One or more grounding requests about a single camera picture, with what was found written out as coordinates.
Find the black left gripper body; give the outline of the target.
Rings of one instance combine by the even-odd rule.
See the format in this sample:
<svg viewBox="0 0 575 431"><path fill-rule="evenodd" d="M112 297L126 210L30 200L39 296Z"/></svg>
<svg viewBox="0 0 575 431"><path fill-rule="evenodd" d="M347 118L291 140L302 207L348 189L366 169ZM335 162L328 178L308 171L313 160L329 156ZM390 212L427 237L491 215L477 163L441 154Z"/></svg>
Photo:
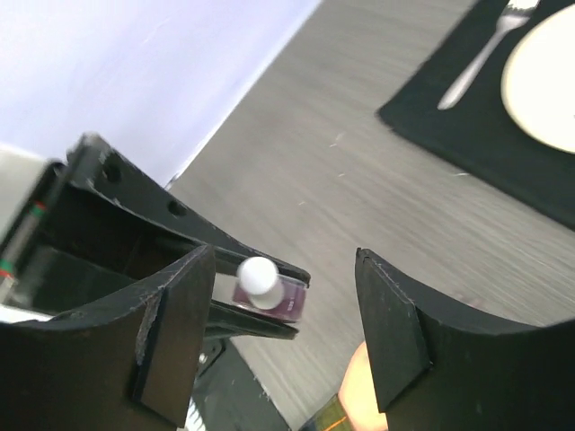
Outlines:
<svg viewBox="0 0 575 431"><path fill-rule="evenodd" d="M199 247L66 180L49 163L1 242L1 302L58 314L110 295Z"/></svg>

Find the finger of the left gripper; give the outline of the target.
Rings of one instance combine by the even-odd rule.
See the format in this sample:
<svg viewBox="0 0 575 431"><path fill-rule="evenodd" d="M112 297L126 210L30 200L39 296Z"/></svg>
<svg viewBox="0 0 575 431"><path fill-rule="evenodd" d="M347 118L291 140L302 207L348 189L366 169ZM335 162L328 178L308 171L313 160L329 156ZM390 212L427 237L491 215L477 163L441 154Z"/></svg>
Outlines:
<svg viewBox="0 0 575 431"><path fill-rule="evenodd" d="M229 339L238 336L294 339L297 333L297 328L276 318L212 300L204 339Z"/></svg>
<svg viewBox="0 0 575 431"><path fill-rule="evenodd" d="M97 134L83 134L66 150L68 165L78 163L72 184L183 242L207 244L216 252L216 269L233 275L250 257L268 255L212 224L164 189Z"/></svg>

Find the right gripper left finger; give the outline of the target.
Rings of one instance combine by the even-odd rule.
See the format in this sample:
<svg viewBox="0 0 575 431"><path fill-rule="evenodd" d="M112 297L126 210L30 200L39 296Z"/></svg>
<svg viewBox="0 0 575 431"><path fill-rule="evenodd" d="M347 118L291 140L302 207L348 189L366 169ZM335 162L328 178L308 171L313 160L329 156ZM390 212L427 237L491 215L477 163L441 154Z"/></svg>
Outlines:
<svg viewBox="0 0 575 431"><path fill-rule="evenodd" d="M183 427L214 281L202 246L49 321L3 324L2 429Z"/></svg>

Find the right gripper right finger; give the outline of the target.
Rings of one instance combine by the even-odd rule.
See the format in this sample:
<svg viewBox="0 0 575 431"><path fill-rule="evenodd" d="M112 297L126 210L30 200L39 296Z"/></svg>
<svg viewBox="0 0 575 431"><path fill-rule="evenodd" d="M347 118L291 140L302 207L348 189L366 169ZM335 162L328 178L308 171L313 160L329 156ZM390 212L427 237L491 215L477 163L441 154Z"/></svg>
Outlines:
<svg viewBox="0 0 575 431"><path fill-rule="evenodd" d="M501 318L356 253L378 407L392 430L571 430L574 323Z"/></svg>

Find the purple nail polish bottle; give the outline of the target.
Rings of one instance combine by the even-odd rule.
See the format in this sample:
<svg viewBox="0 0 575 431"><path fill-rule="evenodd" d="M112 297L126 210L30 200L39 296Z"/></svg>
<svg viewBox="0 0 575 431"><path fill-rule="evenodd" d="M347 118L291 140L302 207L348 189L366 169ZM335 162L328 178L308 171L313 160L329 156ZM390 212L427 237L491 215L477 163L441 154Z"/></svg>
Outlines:
<svg viewBox="0 0 575 431"><path fill-rule="evenodd" d="M251 257L236 271L233 303L288 323L301 319L308 285L279 273L268 258Z"/></svg>

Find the yellow plaid sleeve forearm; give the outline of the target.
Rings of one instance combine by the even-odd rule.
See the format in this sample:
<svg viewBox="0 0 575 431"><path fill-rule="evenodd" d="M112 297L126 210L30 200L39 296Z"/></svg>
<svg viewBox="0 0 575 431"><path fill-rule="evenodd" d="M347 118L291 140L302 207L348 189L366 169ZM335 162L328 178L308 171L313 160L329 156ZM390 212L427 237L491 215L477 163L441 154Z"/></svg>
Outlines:
<svg viewBox="0 0 575 431"><path fill-rule="evenodd" d="M349 406L336 394L314 413L299 431L352 431L357 427Z"/></svg>

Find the mannequin hand with painted nails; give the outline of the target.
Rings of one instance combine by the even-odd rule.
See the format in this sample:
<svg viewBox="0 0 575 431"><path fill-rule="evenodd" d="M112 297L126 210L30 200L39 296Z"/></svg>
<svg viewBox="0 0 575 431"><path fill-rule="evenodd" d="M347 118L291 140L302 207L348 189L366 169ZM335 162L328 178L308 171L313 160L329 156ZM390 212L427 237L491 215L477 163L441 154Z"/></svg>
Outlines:
<svg viewBox="0 0 575 431"><path fill-rule="evenodd" d="M377 406L366 342L362 342L351 357L338 398L354 430L388 429L385 413L380 413Z"/></svg>

